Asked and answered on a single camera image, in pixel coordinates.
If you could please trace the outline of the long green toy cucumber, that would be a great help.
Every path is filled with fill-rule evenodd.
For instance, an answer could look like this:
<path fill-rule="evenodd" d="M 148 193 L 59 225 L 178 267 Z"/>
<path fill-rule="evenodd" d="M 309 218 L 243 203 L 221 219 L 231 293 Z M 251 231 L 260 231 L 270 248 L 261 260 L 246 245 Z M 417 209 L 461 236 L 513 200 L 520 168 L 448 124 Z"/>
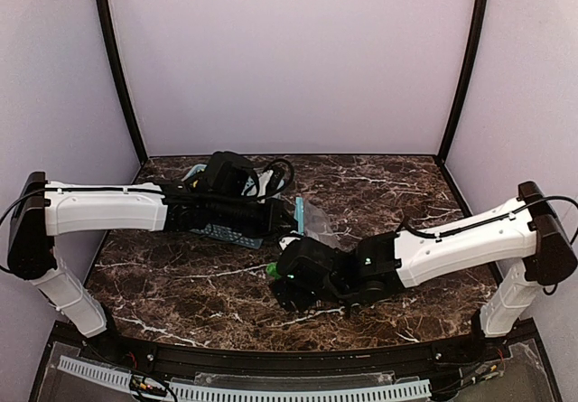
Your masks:
<path fill-rule="evenodd" d="M 270 263 L 266 266 L 266 273 L 273 277 L 274 279 L 278 279 L 280 275 L 277 272 L 276 263 Z"/>

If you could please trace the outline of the clear zip top bag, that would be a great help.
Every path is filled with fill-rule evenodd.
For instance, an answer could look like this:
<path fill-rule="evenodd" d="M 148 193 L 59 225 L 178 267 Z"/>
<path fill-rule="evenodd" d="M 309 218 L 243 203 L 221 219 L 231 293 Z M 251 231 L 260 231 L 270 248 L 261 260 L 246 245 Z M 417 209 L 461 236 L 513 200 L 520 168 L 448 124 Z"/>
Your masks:
<path fill-rule="evenodd" d="M 341 249 L 328 215 L 309 200 L 301 196 L 295 198 L 294 218 L 299 235 L 315 239 L 330 248 Z"/>

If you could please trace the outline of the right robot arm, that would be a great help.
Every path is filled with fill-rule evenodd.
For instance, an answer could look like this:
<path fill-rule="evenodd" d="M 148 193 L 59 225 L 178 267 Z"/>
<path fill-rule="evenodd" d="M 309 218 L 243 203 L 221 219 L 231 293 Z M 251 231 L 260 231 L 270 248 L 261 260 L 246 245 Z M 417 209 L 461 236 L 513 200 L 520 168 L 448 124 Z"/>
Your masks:
<path fill-rule="evenodd" d="M 403 220 L 350 252 L 311 237 L 292 238 L 275 263 L 270 289 L 290 312 L 318 301 L 373 304 L 440 276 L 510 259 L 498 291 L 472 324 L 486 339 L 502 338 L 540 289 L 557 287 L 577 269 L 573 240 L 552 201 L 528 181 L 519 184 L 517 197 L 492 210 L 429 230 Z"/>

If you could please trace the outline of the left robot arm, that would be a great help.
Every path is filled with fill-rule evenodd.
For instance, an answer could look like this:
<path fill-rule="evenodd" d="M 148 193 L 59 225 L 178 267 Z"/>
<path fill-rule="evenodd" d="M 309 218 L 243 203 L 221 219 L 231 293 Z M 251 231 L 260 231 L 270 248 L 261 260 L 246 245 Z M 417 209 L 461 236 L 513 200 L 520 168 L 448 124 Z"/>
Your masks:
<path fill-rule="evenodd" d="M 177 181 L 77 185 L 34 172 L 1 217 L 9 223 L 1 269 L 34 285 L 86 338 L 111 335 L 113 318 L 56 256 L 56 237 L 119 229 L 193 232 L 259 248 L 296 228 L 280 198 L 293 182 L 294 167 L 284 158 L 257 170 L 229 151 L 214 153 Z"/>

